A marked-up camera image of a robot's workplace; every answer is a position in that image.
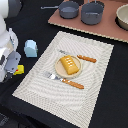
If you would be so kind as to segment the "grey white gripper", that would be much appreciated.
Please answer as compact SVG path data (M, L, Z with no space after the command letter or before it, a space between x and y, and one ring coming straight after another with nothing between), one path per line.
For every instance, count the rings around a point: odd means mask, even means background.
M17 70L21 55L6 47L0 48L0 83L8 81Z

